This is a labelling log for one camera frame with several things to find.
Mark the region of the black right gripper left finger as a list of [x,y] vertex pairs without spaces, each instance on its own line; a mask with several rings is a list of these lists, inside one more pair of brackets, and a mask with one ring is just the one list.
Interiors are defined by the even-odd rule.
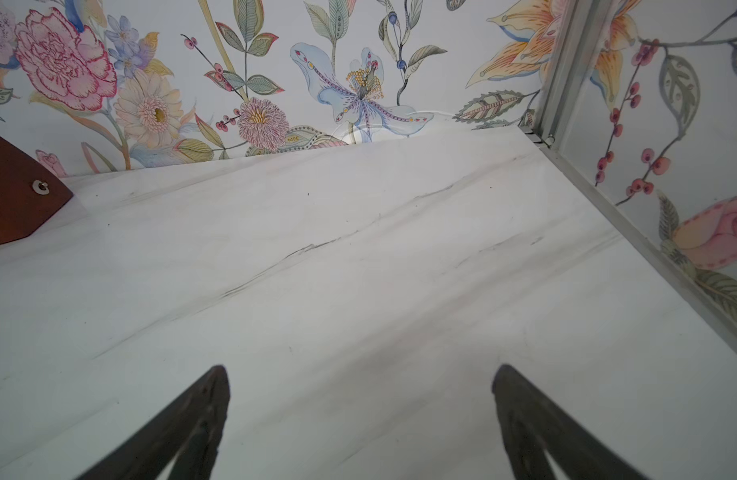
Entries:
[[228,405],[228,372],[216,365],[80,478],[156,479],[168,470],[170,479],[208,479]]

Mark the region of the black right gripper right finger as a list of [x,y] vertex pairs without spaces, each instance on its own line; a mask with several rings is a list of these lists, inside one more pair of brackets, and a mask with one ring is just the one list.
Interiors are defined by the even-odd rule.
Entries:
[[642,479],[544,392],[509,364],[491,384],[501,438],[516,479]]

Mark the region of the brown wooden metronome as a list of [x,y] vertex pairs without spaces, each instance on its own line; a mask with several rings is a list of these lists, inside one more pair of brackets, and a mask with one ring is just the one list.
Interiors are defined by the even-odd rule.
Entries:
[[0,137],[0,245],[31,236],[73,197],[54,174]]

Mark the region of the aluminium frame post right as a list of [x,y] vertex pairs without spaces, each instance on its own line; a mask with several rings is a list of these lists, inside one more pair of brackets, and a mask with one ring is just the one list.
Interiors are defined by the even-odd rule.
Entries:
[[575,0],[566,5],[534,117],[533,133],[549,149],[558,149],[564,138],[612,6],[605,0]]

